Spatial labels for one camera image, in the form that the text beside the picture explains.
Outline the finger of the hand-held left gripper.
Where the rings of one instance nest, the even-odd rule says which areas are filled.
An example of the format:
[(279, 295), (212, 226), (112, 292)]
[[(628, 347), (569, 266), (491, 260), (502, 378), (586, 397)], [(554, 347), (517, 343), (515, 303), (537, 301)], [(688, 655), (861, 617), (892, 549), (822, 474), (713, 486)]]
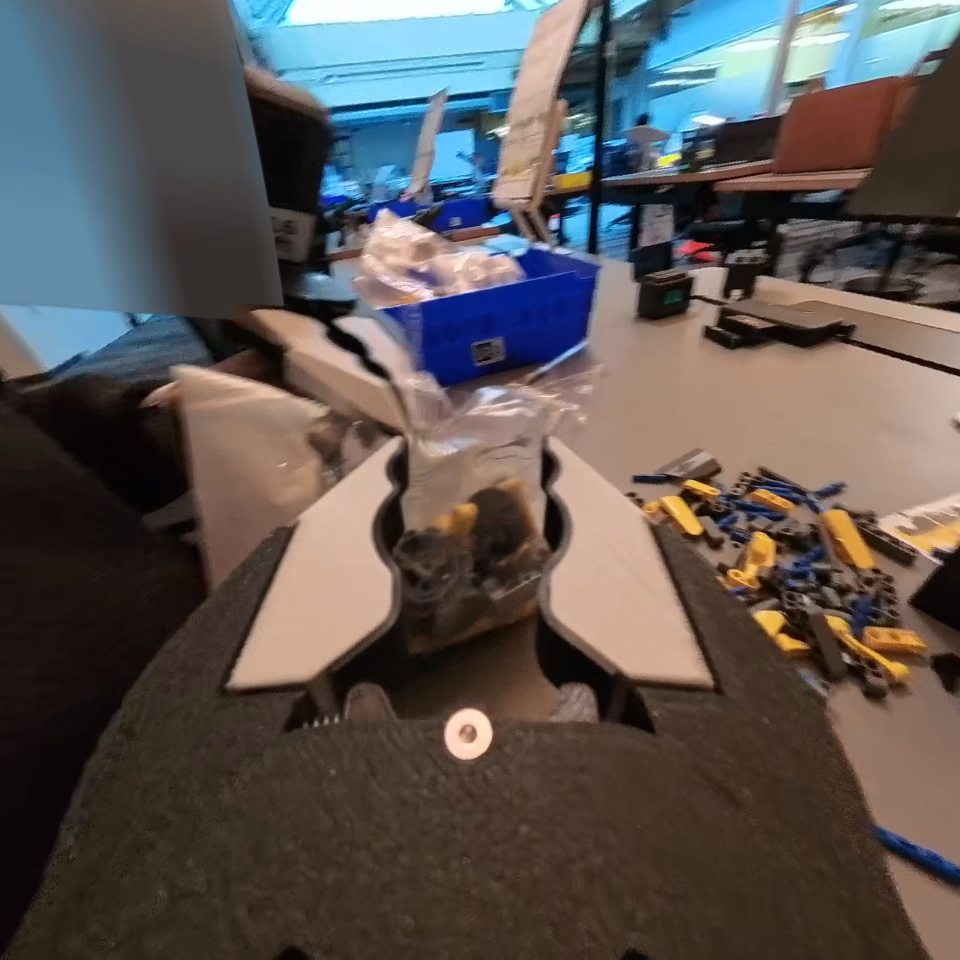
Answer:
[(402, 430), (402, 402), (389, 378), (372, 370), (361, 342), (341, 345), (338, 329), (281, 309), (250, 311), (249, 329), (280, 349), (285, 382), (295, 391)]
[(411, 355), (378, 318), (347, 315), (335, 319), (335, 340), (344, 356), (345, 368), (390, 385), (402, 385), (411, 377)]

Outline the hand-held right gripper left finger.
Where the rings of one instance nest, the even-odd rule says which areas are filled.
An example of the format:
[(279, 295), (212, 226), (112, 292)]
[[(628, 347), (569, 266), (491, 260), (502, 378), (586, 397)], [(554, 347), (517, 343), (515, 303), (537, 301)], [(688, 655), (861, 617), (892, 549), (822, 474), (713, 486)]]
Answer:
[(402, 450), (390, 439), (298, 518), (226, 690), (305, 685), (392, 622), (395, 576), (375, 526), (396, 493), (389, 468)]

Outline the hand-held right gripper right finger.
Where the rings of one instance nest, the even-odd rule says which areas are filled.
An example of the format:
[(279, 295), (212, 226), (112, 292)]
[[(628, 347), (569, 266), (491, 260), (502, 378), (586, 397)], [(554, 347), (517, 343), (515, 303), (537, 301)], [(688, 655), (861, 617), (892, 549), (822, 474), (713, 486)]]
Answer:
[(642, 686), (712, 690), (714, 675), (642, 509), (558, 438), (544, 481), (559, 542), (539, 607), (606, 674)]

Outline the white paper bag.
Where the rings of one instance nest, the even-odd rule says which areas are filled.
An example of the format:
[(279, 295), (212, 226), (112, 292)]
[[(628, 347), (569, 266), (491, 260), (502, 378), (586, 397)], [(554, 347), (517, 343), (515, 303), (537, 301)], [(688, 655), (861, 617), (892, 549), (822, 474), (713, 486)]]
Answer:
[(214, 590), (326, 492), (324, 462), (309, 436), (330, 408), (211, 368), (173, 366), (172, 378)]

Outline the blue plastic bin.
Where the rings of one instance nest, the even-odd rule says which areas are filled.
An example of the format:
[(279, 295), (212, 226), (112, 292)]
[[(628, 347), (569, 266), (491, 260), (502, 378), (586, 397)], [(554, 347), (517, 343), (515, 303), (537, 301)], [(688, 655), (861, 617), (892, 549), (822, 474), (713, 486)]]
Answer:
[(382, 309), (442, 387), (553, 360), (589, 337), (602, 266), (533, 246), (521, 281)]

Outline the person's left forearm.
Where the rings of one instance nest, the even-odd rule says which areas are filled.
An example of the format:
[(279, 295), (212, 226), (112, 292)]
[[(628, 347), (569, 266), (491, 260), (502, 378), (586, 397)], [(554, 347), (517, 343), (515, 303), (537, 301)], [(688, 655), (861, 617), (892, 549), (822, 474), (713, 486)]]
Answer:
[(26, 384), (2, 380), (2, 401), (31, 420), (114, 496), (140, 514), (186, 495), (189, 479), (177, 411), (148, 403), (160, 379), (100, 373)]

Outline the clear plastic parts bag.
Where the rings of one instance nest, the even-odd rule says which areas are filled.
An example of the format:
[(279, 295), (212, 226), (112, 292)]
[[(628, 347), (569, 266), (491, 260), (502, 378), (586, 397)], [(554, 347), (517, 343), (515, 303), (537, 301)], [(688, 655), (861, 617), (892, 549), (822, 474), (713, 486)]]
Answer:
[(411, 218), (383, 209), (366, 234), (349, 283), (368, 306), (386, 309), (527, 279), (519, 259), (509, 253), (458, 246)]

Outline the black charger with green display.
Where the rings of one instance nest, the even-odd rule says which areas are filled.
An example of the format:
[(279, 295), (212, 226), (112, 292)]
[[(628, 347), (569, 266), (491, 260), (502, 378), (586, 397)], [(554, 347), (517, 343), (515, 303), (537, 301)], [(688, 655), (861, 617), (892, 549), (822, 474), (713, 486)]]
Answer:
[(659, 270), (638, 282), (635, 315), (643, 321), (660, 321), (686, 314), (690, 309), (692, 273), (687, 270)]

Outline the yellow printed leaflet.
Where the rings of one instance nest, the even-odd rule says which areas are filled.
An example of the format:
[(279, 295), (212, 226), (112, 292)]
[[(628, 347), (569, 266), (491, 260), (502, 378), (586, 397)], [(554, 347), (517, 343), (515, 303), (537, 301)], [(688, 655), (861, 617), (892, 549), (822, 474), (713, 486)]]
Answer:
[(959, 495), (889, 513), (879, 528), (934, 562), (942, 562), (959, 546)]

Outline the flat black device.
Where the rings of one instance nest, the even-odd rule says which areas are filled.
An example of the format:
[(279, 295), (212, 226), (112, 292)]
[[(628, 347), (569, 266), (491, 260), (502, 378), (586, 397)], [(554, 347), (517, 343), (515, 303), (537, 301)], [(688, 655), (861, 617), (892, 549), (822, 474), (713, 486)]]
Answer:
[(752, 297), (722, 302), (695, 295), (694, 300), (717, 308), (714, 322), (703, 328), (702, 336), (728, 351), (772, 343), (807, 350), (834, 341), (848, 342), (857, 330), (854, 323), (842, 319), (824, 318)]

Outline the black panel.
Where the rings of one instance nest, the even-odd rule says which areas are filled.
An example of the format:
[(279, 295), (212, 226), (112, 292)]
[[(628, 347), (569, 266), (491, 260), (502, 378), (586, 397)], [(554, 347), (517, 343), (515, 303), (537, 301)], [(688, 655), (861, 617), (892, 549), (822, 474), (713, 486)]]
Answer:
[(920, 614), (959, 632), (959, 553), (942, 561), (908, 603)]

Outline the black charger box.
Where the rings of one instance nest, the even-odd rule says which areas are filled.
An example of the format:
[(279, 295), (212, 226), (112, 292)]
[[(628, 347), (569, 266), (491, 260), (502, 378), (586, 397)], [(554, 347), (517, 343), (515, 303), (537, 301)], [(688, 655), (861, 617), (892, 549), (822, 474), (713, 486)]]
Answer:
[(732, 303), (752, 299), (759, 278), (770, 274), (771, 264), (770, 254), (765, 248), (742, 248), (731, 253), (725, 262), (722, 300)]

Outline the wooden desk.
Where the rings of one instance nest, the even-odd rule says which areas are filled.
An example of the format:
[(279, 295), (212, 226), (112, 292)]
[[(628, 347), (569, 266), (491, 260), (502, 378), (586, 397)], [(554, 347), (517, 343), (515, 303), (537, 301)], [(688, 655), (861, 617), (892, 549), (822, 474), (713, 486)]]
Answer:
[(602, 191), (649, 191), (657, 188), (679, 188), (701, 184), (720, 185), (722, 192), (734, 193), (801, 193), (830, 189), (855, 189), (871, 168), (833, 171), (777, 173), (772, 161), (728, 164), (698, 172), (655, 170), (638, 174), (604, 177)]

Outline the blue pin piece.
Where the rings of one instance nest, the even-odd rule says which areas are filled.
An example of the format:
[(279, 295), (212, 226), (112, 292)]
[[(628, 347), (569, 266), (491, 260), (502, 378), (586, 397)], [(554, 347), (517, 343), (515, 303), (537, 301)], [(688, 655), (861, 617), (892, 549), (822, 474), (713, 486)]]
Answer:
[(959, 886), (959, 865), (953, 860), (878, 824), (872, 827), (872, 833), (888, 854), (913, 864), (942, 882)]

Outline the brown bag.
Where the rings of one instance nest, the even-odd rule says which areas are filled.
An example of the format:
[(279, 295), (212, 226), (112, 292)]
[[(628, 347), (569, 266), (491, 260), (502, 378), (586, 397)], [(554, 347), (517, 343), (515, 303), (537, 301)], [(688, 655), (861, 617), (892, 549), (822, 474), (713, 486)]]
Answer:
[(806, 93), (781, 119), (772, 156), (779, 176), (834, 173), (874, 166), (892, 131), (911, 109), (921, 80), (868, 80)]

